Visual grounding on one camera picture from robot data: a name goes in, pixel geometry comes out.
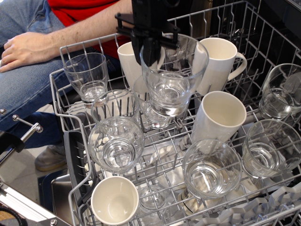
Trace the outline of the person's bare hand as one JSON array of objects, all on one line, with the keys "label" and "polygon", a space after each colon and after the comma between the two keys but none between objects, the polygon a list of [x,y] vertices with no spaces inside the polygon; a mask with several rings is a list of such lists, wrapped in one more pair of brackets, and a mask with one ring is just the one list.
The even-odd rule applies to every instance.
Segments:
[{"label": "person's bare hand", "polygon": [[1,55],[0,71],[49,61],[59,54],[50,34],[26,32],[9,39]]}]

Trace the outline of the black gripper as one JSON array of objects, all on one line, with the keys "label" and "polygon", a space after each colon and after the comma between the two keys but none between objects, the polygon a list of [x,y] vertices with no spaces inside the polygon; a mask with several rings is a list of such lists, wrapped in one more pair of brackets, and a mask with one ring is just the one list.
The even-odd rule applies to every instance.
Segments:
[{"label": "black gripper", "polygon": [[140,65],[140,49],[147,66],[158,63],[161,46],[176,48],[179,28],[167,20],[167,10],[177,7],[178,0],[133,0],[132,13],[117,13],[117,31],[131,38],[136,62]]}]

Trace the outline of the person's bare forearm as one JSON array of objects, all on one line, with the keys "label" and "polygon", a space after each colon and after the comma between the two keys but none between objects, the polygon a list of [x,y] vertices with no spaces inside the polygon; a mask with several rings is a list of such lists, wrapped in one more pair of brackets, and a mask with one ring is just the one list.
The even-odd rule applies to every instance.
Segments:
[{"label": "person's bare forearm", "polygon": [[130,0],[49,0],[48,4],[65,26],[45,37],[50,58],[59,56],[60,47],[114,33],[115,15],[132,13]]}]

